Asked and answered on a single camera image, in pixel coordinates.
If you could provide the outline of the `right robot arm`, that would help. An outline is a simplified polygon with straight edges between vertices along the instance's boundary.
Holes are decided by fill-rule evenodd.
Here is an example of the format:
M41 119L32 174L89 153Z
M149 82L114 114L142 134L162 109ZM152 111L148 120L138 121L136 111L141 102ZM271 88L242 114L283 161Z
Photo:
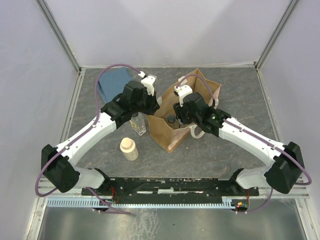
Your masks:
M301 148L294 142L284 144L265 137L241 124L229 113L215 107L215 100L205 102L203 96L193 92L181 98L177 93L170 107L183 124L196 124L203 132L227 140L248 151L260 161L262 167L239 169L229 182L229 191L236 196L253 187L270 186L288 194L305 169Z

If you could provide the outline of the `beige cylindrical bottle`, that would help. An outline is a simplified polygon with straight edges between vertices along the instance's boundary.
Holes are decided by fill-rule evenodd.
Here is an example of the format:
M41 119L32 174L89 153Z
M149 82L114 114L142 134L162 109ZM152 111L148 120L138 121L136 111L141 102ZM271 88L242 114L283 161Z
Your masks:
M139 156L135 141L129 137L122 139L120 150L128 161L134 161Z

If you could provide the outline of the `brown canvas bag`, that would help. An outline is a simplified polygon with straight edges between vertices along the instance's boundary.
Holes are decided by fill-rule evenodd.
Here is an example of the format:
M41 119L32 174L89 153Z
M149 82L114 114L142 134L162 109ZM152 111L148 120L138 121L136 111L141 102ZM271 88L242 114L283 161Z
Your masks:
M181 81L180 86L188 85L194 93L198 92L203 96L206 104L216 108L221 84L206 79L198 68L190 74L191 76L185 80L178 79ZM155 114L147 116L150 136L169 153L173 152L188 134L196 139L204 135L203 131L195 135L195 124L183 124L177 119L173 105L180 102L179 97L175 95L175 86L178 83L176 81L164 92L160 108Z

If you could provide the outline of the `clear bottle dark cap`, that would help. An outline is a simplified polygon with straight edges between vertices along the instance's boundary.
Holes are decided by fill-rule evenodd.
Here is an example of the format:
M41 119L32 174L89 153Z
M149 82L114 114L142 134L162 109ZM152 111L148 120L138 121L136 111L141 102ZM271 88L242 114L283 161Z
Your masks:
M166 123L167 125L173 129L173 130L177 130L180 128L180 123L179 121L176 119L176 117L172 114L168 114L166 117L165 117L165 120L166 120Z
M146 133L146 124L143 115L140 112L134 113L130 119L131 127L137 132L139 136Z

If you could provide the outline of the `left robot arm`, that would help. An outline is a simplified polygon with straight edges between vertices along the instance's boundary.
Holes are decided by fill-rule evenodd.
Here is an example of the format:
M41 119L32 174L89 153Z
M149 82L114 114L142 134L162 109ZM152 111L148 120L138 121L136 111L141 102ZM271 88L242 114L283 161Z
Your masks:
M160 108L154 82L153 76L130 81L122 93L106 103L75 135L56 147L46 145L41 151L42 175L61 193L74 187L89 187L99 195L106 195L111 187L106 180L108 177L99 169L77 167L77 163L96 143L130 121L134 114L153 115Z

